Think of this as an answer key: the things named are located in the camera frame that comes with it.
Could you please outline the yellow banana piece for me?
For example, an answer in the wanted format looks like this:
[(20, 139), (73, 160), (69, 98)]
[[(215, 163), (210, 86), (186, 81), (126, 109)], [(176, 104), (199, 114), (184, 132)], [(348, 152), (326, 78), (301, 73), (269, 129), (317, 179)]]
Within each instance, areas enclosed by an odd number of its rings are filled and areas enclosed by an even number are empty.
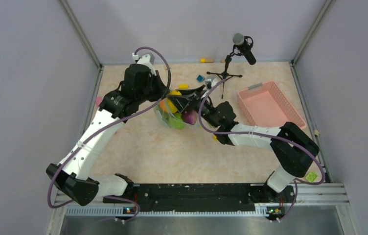
[[(169, 95), (181, 95), (182, 93), (178, 90), (173, 90), (169, 93)], [(176, 104), (174, 103), (174, 100), (171, 99), (171, 97), (167, 97), (167, 111), (170, 111), (172, 113), (177, 113), (178, 112), (178, 108), (176, 106)]]

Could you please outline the purple onion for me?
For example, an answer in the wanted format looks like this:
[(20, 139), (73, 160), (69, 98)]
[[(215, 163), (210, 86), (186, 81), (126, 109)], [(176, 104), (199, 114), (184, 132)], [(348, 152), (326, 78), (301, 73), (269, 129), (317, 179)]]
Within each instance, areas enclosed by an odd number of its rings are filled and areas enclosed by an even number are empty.
[(195, 111), (183, 112), (181, 118), (183, 122), (195, 125), (198, 120), (198, 114)]

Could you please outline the orange tangerine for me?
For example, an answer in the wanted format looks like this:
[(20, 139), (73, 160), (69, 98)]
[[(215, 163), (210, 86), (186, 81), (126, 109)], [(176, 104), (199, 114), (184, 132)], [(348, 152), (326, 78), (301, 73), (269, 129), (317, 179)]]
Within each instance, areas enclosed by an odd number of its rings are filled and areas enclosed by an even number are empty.
[(169, 109), (168, 109), (168, 104), (166, 102), (165, 99), (163, 99), (161, 102), (160, 102), (160, 109), (163, 111), (163, 112), (169, 112)]

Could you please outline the green lime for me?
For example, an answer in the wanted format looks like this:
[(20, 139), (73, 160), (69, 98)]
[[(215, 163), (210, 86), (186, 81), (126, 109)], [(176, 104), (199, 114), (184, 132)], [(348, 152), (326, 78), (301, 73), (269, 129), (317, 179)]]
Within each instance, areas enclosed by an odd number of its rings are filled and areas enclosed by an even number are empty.
[(168, 117), (168, 125), (171, 128), (182, 130), (185, 128), (185, 123), (182, 121), (181, 113), (174, 113)]

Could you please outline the clear zip top bag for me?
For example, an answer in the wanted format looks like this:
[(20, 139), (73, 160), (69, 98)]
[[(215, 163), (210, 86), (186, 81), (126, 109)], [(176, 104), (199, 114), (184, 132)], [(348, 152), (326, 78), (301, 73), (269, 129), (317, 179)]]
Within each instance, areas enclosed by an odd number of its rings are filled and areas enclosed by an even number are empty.
[(193, 107), (196, 100), (194, 94), (184, 95), (179, 90), (173, 90), (153, 110), (159, 122), (166, 127), (177, 130), (193, 126), (200, 128), (198, 113)]

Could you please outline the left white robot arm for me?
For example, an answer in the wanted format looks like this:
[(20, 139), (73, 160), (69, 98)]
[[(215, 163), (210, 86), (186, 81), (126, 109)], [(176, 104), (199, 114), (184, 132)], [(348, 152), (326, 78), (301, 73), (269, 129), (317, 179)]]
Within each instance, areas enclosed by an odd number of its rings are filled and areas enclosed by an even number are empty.
[(156, 106), (166, 97), (172, 81), (171, 69), (166, 68), (167, 83), (164, 84), (151, 63), (131, 64), (118, 88), (103, 96), (93, 120), (73, 149), (58, 164), (50, 164), (46, 169), (50, 178), (47, 192), (50, 208), (59, 208), (51, 201), (53, 188), (80, 206), (89, 204), (97, 196), (100, 183), (90, 177), (95, 161), (128, 120), (150, 110), (147, 107), (139, 111), (141, 104), (149, 101)]

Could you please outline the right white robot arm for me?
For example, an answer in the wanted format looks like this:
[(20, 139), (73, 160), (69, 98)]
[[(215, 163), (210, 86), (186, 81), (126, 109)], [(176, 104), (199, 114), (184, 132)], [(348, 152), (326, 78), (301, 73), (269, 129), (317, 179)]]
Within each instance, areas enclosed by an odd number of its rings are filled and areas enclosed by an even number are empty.
[(171, 91), (167, 101), (183, 115), (196, 113), (196, 117), (216, 128), (213, 134), (221, 144), (273, 151), (279, 166), (266, 180), (263, 189), (264, 197), (270, 202), (281, 198), (283, 190), (294, 179), (304, 177), (319, 154), (317, 144), (293, 122), (287, 121), (281, 127), (250, 126), (237, 122), (232, 105), (227, 101), (213, 105), (205, 85)]

